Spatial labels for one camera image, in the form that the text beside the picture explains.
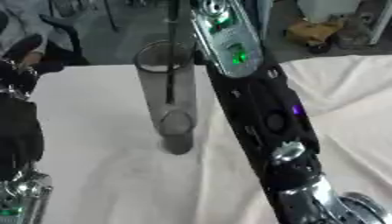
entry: white tablecloth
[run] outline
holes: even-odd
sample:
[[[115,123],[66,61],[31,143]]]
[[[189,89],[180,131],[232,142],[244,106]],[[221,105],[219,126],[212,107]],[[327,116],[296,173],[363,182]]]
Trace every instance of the white tablecloth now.
[[[392,209],[392,57],[286,63],[339,192]],[[133,66],[68,68],[43,78],[38,104],[55,190],[45,224],[276,223],[203,69],[195,147],[165,153]]]

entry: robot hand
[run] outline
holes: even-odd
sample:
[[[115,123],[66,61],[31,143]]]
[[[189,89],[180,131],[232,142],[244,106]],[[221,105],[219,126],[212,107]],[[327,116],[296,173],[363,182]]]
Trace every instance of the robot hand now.
[[[41,63],[25,70],[16,58],[40,45],[34,35],[14,45],[0,59],[0,223],[39,224],[52,191],[49,176],[34,165],[44,152],[35,103],[28,102],[39,77],[61,65]]]

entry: black stick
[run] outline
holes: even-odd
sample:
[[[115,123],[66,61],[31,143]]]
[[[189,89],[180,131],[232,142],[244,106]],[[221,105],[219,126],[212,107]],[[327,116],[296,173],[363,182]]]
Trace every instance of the black stick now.
[[[173,104],[174,86],[175,86],[175,69],[174,69],[174,47],[176,44],[177,22],[179,17],[179,0],[169,2],[169,63],[167,67],[167,86],[166,86],[166,103]]]

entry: glass cup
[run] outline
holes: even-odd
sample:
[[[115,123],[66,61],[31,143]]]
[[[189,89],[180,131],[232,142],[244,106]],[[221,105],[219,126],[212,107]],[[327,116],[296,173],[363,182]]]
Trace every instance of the glass cup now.
[[[164,148],[172,154],[187,153],[193,147],[196,125],[196,88],[192,51],[180,43],[174,45],[174,103],[166,102],[168,55],[166,40],[147,45],[135,57],[150,118],[162,137]]]

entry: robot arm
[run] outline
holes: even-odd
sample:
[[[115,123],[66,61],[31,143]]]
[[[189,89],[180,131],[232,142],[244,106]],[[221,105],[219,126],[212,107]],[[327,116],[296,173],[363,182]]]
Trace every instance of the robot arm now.
[[[214,91],[280,223],[392,223],[370,198],[332,189],[304,107],[237,0],[193,1],[192,24]]]
[[[51,178],[35,168],[44,152],[37,109],[28,102],[42,74],[61,66],[39,64],[24,71],[14,56],[39,46],[31,36],[17,43],[7,58],[0,59],[0,223],[39,224],[52,192]]]

